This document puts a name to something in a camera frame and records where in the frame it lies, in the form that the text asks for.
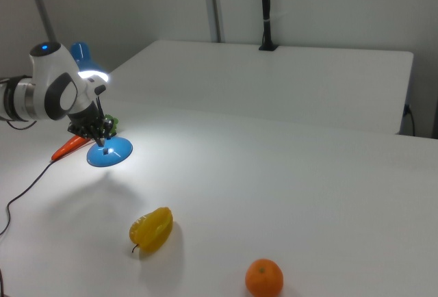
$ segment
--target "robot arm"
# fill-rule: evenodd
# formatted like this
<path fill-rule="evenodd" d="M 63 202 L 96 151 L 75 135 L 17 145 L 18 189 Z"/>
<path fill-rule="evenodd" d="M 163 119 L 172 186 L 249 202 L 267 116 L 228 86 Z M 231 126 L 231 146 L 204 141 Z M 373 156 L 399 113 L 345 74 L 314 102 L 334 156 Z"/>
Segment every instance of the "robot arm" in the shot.
<path fill-rule="evenodd" d="M 0 80 L 0 120 L 59 120 L 70 118 L 68 131 L 93 138 L 103 146 L 110 138 L 112 121 L 105 120 L 99 95 L 106 81 L 83 79 L 70 52 L 58 42 L 45 42 L 30 51 L 32 78 Z"/>

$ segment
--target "white table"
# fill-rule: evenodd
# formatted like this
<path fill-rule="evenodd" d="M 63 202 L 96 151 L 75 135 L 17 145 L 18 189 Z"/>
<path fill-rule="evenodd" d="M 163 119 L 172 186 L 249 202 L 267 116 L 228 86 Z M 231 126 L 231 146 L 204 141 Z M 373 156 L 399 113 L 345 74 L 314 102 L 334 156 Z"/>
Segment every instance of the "white table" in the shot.
<path fill-rule="evenodd" d="M 111 74 L 115 99 L 334 128 L 400 130 L 413 54 L 155 42 Z"/>
<path fill-rule="evenodd" d="M 281 266 L 282 296 L 436 296 L 436 141 L 104 106 L 133 153 L 93 168 L 81 149 L 12 206 L 0 239 L 11 297 L 247 296 L 244 274 L 260 257 Z M 0 126 L 1 208 L 67 140 L 65 128 Z M 169 240 L 149 258 L 131 254 L 131 223 L 161 206 L 175 217 Z"/>

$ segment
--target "carrot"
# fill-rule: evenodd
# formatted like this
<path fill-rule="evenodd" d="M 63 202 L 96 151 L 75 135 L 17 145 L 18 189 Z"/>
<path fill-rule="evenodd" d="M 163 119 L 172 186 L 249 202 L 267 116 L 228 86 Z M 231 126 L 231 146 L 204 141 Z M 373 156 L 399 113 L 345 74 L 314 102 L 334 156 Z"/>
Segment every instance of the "carrot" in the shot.
<path fill-rule="evenodd" d="M 54 162 L 55 160 L 58 160 L 60 157 L 65 156 L 67 153 L 77 150 L 88 141 L 90 141 L 90 138 L 82 138 L 76 135 L 73 136 L 66 144 L 61 146 L 61 148 L 52 155 L 52 161 Z"/>

